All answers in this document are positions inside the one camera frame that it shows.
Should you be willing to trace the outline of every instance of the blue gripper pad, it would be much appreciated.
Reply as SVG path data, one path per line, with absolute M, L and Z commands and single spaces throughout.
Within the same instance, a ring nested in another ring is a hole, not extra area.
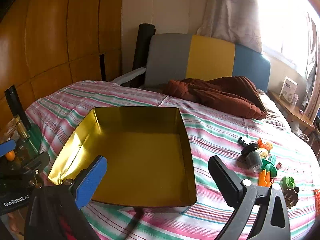
M 0 144 L 0 157 L 10 151 L 13 151 L 15 147 L 16 147 L 16 142 L 12 139 Z
M 80 209 L 86 206 L 93 193 L 96 191 L 100 181 L 107 171 L 107 160 L 103 156 L 98 156 L 87 168 L 88 173 L 76 189 L 76 205 Z

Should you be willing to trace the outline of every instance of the wooden shelf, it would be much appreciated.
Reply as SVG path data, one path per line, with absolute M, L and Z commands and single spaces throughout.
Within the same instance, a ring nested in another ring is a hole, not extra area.
M 276 94 L 275 92 L 272 91 L 268 91 L 268 96 L 271 98 L 271 100 L 276 101 L 276 103 L 278 103 L 283 109 L 284 111 L 287 112 L 287 114 L 289 115 L 289 117 L 294 120 L 294 121 L 298 121 L 299 124 L 307 127 L 308 129 L 314 131 L 315 127 L 313 125 L 313 123 L 310 121 L 310 119 L 305 116 L 304 114 L 300 114 L 299 113 L 299 107 L 297 106 L 292 106 L 291 104 L 281 100 L 278 96 L 278 94 Z

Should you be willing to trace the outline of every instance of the window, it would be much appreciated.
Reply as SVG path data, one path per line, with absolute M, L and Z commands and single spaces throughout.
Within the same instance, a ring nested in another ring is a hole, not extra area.
M 319 16 L 308 0 L 258 0 L 258 3 L 263 51 L 306 77 L 309 54 L 307 17 L 309 13 L 316 23 Z

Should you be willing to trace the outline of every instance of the blue headboard panel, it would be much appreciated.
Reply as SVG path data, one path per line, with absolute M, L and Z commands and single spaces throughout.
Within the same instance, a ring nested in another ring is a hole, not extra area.
M 254 83 L 257 89 L 267 93 L 270 61 L 252 49 L 235 44 L 232 76 L 245 76 Z

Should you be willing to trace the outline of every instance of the white box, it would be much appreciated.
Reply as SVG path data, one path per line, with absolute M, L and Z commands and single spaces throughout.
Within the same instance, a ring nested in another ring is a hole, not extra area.
M 294 93 L 297 89 L 297 83 L 294 82 L 291 78 L 285 77 L 283 86 L 280 92 L 280 99 L 291 103 Z

